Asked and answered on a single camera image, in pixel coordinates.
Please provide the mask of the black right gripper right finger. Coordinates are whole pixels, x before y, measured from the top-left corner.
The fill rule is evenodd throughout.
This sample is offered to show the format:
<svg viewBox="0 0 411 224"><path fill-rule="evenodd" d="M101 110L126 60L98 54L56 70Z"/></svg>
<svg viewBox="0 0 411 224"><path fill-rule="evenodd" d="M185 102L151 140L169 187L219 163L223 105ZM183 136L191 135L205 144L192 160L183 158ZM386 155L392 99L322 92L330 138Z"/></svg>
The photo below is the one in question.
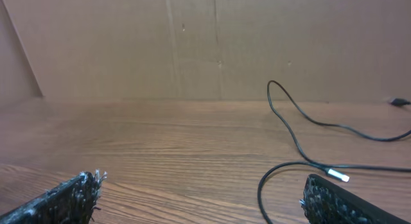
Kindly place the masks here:
<svg viewBox="0 0 411 224"><path fill-rule="evenodd" d="M316 174L306 180L301 206L311 224L410 224Z"/></svg>

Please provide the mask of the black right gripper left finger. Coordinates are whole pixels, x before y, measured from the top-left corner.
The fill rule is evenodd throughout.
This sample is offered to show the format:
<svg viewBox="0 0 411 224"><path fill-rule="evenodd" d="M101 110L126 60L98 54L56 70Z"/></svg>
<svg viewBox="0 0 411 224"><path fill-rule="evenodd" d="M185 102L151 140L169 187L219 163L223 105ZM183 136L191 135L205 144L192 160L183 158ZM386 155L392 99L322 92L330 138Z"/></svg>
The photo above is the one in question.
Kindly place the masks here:
<svg viewBox="0 0 411 224"><path fill-rule="evenodd" d="M1 215L1 224L88 224L107 173L82 171L44 194Z"/></svg>

